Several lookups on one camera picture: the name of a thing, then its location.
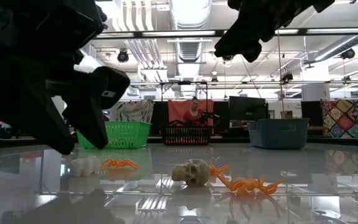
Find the glossy tabletop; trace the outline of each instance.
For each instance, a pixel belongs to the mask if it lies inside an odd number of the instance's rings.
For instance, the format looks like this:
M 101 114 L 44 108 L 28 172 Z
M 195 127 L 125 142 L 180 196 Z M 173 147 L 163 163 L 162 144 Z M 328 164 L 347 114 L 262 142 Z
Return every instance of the glossy tabletop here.
M 98 156 L 131 159 L 138 170 L 74 177 L 68 164 Z M 171 171 L 189 159 L 229 164 L 227 179 L 284 182 L 272 195 L 238 197 L 219 179 L 186 188 Z M 85 150 L 62 156 L 47 146 L 0 149 L 0 223 L 358 223 L 358 147 L 308 144 L 264 150 L 247 144 Z

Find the red shirt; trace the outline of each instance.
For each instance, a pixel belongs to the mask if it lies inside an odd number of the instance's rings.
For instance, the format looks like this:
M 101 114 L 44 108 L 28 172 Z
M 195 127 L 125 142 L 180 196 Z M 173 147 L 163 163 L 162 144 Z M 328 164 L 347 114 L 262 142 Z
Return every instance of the red shirt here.
M 197 122 L 200 120 L 200 117 L 203 115 L 203 110 L 198 110 L 197 111 L 197 115 L 193 116 L 190 113 L 190 110 L 188 110 L 184 115 L 183 115 L 183 120 L 185 122 Z

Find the robotic claw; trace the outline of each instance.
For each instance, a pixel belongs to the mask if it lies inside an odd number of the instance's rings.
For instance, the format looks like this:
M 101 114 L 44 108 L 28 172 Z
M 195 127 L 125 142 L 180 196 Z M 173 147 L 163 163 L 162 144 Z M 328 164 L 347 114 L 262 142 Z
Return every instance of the robotic claw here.
M 228 0 L 229 7 L 239 11 L 239 16 L 216 43 L 215 56 L 241 54 L 248 62 L 253 62 L 262 51 L 259 40 L 270 41 L 278 28 L 289 26 L 294 17 L 310 6 L 317 12 L 322 12 L 334 2 L 335 0 Z
M 51 96 L 84 137 L 102 149 L 108 138 L 102 110 L 111 108 L 129 86 L 119 70 L 74 70 L 85 44 L 106 28 L 94 0 L 0 0 L 0 119 L 27 131 L 62 154 L 74 142 Z

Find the fabric hanging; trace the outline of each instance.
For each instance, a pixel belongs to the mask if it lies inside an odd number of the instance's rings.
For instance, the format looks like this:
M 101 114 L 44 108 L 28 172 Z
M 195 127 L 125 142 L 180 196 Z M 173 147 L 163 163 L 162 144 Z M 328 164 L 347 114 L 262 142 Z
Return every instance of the fabric hanging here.
M 322 101 L 324 126 L 333 138 L 358 138 L 358 100 Z
M 110 121 L 143 121 L 152 120 L 154 101 L 117 102 L 110 109 Z

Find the colorful quilt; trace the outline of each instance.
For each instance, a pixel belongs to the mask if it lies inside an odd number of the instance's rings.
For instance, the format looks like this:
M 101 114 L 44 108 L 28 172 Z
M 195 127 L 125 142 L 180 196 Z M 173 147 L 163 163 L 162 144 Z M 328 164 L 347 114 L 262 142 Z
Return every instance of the colorful quilt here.
M 333 138 L 358 138 L 358 100 L 322 101 L 324 126 Z

